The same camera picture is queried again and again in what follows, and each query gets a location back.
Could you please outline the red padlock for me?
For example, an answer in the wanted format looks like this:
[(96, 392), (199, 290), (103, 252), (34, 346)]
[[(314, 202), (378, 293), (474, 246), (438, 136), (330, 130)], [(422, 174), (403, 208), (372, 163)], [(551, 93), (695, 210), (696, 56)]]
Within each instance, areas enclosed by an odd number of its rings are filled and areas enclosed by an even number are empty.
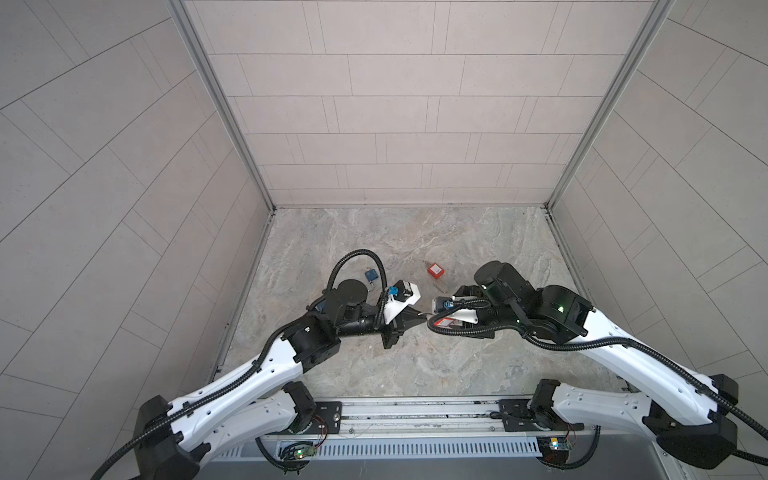
[(437, 263), (427, 263), (426, 271), (435, 280), (440, 279), (445, 274), (445, 270)]
[(442, 329), (460, 329), (463, 327), (464, 323), (461, 320), (445, 317), (439, 320), (435, 320), (433, 325)]

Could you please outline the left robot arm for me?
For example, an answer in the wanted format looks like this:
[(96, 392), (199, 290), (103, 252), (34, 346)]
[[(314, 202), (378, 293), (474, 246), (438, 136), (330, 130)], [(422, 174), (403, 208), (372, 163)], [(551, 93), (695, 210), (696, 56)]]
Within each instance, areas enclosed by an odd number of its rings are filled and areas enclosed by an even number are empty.
[(387, 281), (381, 259), (343, 256), (299, 318), (276, 329), (261, 352), (220, 379), (174, 400), (157, 395), (139, 410), (134, 436), (94, 472), (101, 479), (133, 453), (142, 479), (192, 479), (217, 454), (250, 439), (313, 420), (316, 403), (300, 377), (335, 355), (346, 336), (380, 335), (394, 346), (424, 316), (418, 286)]

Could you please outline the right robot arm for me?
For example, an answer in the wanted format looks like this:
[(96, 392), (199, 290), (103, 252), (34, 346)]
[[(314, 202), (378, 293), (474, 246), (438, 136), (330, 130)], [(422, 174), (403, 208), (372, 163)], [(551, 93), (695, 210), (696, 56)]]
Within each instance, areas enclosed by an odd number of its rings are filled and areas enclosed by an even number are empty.
[(731, 456), (767, 463), (737, 446), (739, 423), (760, 436), (766, 436), (767, 429), (738, 408), (739, 388), (732, 378), (684, 367), (633, 337), (574, 291), (560, 285), (535, 288), (509, 263), (488, 262), (474, 280), (454, 296), (434, 300), (427, 321), (432, 332), (485, 338), (514, 330), (537, 348), (581, 353), (635, 389), (611, 393), (543, 379), (525, 419), (550, 431), (584, 424), (633, 433), (700, 469), (713, 469)]

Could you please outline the small blue padlock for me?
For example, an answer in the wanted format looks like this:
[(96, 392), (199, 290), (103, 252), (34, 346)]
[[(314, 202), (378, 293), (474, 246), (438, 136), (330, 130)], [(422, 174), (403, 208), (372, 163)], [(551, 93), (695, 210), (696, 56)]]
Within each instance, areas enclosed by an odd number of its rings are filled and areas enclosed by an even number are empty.
[(379, 278), (379, 275), (375, 269), (370, 269), (365, 272), (365, 277), (369, 283), (373, 283)]

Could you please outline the left green circuit board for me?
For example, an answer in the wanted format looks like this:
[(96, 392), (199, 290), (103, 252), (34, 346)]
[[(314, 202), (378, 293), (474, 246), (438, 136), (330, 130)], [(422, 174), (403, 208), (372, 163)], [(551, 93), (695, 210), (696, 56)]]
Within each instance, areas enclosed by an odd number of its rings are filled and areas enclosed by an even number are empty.
[(302, 462), (314, 457), (317, 447), (314, 443), (301, 441), (289, 444), (280, 449), (279, 455), (282, 462)]

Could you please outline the green circuit board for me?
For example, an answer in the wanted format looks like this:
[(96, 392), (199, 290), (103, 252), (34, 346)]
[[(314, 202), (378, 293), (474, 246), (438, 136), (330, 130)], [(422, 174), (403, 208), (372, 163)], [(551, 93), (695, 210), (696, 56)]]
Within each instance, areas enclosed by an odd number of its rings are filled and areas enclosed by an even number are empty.
[(538, 457), (540, 462), (564, 465), (569, 461), (573, 444), (564, 436), (542, 436), (537, 437), (536, 441), (540, 452)]
[(301, 441), (289, 444), (280, 449), (279, 455), (282, 462), (302, 462), (314, 457), (317, 447), (314, 443)]

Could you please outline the right green circuit board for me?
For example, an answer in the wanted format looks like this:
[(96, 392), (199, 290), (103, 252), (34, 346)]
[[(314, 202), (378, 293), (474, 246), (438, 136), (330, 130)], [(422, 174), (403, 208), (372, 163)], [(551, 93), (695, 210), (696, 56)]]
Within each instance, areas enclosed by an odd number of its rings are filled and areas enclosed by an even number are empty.
[(540, 452), (538, 457), (540, 462), (564, 465), (569, 461), (573, 444), (564, 436), (542, 436), (537, 437), (536, 441)]

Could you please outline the aluminium mounting rail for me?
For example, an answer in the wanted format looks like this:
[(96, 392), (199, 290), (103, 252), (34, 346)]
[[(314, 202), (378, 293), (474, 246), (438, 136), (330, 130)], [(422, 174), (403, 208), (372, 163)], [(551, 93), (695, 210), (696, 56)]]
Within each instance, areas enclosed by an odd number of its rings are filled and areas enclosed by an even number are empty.
[(609, 393), (561, 385), (553, 393), (529, 396), (479, 397), (385, 397), (317, 399), (343, 403), (338, 436), (396, 435), (429, 432), (468, 437), (486, 432), (544, 435), (548, 432), (505, 432), (500, 420), (489, 414), (502, 399), (526, 399), (551, 405), (569, 424), (583, 423), (584, 429), (600, 426), (609, 432), (653, 439), (643, 419), (650, 414), (651, 399), (642, 393)]

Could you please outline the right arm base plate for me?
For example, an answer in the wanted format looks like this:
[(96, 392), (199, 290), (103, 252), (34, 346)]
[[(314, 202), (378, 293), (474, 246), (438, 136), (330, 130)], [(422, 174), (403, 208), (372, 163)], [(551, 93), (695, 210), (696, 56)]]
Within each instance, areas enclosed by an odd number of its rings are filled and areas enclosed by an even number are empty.
[(502, 399), (498, 409), (489, 414), (500, 420), (505, 432), (582, 431), (583, 423), (569, 424), (558, 416), (551, 405), (526, 399)]

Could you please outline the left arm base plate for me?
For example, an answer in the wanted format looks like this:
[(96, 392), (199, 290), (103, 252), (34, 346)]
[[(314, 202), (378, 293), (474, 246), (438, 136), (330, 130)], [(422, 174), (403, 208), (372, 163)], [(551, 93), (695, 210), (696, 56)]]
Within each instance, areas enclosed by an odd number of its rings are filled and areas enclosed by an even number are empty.
[(319, 401), (316, 403), (309, 423), (301, 428), (286, 428), (272, 432), (272, 435), (325, 435), (340, 431), (343, 403), (341, 401)]

